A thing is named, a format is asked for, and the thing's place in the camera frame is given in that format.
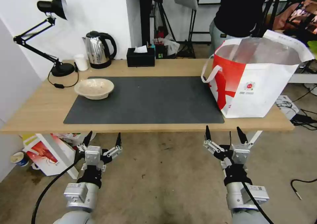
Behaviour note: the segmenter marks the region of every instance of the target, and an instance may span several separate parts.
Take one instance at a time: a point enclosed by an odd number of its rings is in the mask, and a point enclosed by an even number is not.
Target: wooden table
[[[109,68],[92,69],[79,72],[79,80],[90,76],[200,76],[206,59],[162,59],[156,60],[155,67],[127,67],[125,60],[115,60]],[[72,85],[77,79],[73,73],[62,78],[51,77],[52,83]],[[94,131],[96,133],[111,132],[196,132],[205,131],[206,124],[64,124],[63,121],[71,109],[77,94],[74,88],[57,89],[47,80],[22,105],[13,117],[0,130],[2,133],[36,133],[43,139],[46,147],[55,158],[65,165],[73,163],[52,139],[50,133],[78,133]],[[252,143],[262,130],[291,131],[294,127],[284,114],[273,106],[264,118],[224,118],[223,124],[208,124],[211,131],[235,131],[239,126],[243,131],[257,131],[249,135]],[[68,171],[76,179],[78,171],[73,167]]]

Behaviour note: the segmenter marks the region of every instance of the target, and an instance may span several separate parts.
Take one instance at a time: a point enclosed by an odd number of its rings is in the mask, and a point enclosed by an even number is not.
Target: stainless steel kettle
[[[106,39],[110,40],[113,53],[110,55]],[[97,31],[91,31],[83,37],[87,56],[92,68],[101,69],[111,65],[111,60],[114,59],[117,54],[116,42],[107,33],[99,33]]]

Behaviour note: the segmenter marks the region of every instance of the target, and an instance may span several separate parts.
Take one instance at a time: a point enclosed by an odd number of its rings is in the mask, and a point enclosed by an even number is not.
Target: black tissue box
[[[126,54],[126,61],[128,67],[138,66],[154,66],[155,65],[155,52],[154,48],[147,48],[148,52],[135,53],[135,48],[128,48]]]

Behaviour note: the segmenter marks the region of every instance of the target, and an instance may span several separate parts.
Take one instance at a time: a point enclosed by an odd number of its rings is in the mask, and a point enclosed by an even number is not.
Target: shopping bag
[[[267,30],[263,38],[229,39],[215,51],[207,79],[226,118],[264,117],[302,62],[314,56],[300,41]]]
[[[22,139],[23,151],[47,176],[58,175],[69,166],[54,155],[50,143],[55,142],[70,160],[70,163],[74,162],[75,150],[53,134],[49,140],[39,133],[22,135]]]

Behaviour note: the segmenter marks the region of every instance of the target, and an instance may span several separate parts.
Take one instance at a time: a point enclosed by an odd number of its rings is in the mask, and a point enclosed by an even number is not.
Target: desk lamp
[[[71,74],[75,70],[75,67],[70,63],[60,62],[57,57],[41,52],[38,49],[28,45],[26,42],[55,25],[55,17],[52,16],[52,13],[55,13],[57,16],[67,20],[65,16],[66,6],[67,5],[65,0],[38,1],[37,8],[41,12],[44,12],[45,15],[48,16],[48,18],[45,19],[43,22],[39,23],[38,25],[34,26],[33,28],[29,29],[28,31],[24,32],[23,34],[20,34],[13,38],[13,41],[15,43],[53,62],[54,66],[51,70],[51,73],[53,76],[56,77],[63,77]],[[46,22],[48,22],[50,25],[38,32],[31,33],[31,31],[33,31],[34,29],[36,29],[37,27],[41,26]]]

